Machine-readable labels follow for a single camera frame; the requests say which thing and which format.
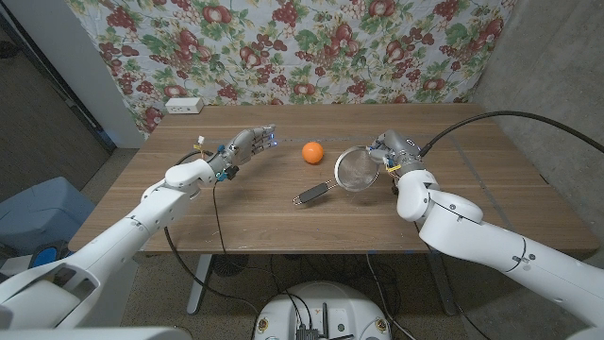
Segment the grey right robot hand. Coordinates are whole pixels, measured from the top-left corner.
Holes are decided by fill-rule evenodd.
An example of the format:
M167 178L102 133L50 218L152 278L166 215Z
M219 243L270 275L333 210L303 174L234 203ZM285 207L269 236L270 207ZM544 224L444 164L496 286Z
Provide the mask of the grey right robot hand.
M370 158L386 167L388 173L400 178L415 171L425 170L419 146L410 138L388 129L367 147Z

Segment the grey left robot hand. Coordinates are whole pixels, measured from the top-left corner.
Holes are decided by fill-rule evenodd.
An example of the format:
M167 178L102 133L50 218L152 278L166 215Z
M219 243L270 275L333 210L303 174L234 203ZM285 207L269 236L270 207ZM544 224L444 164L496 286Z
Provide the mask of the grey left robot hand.
M241 165L265 149L276 146L275 129L275 124L244 129L226 145L220 145L217 153L208 160L217 180L233 179Z

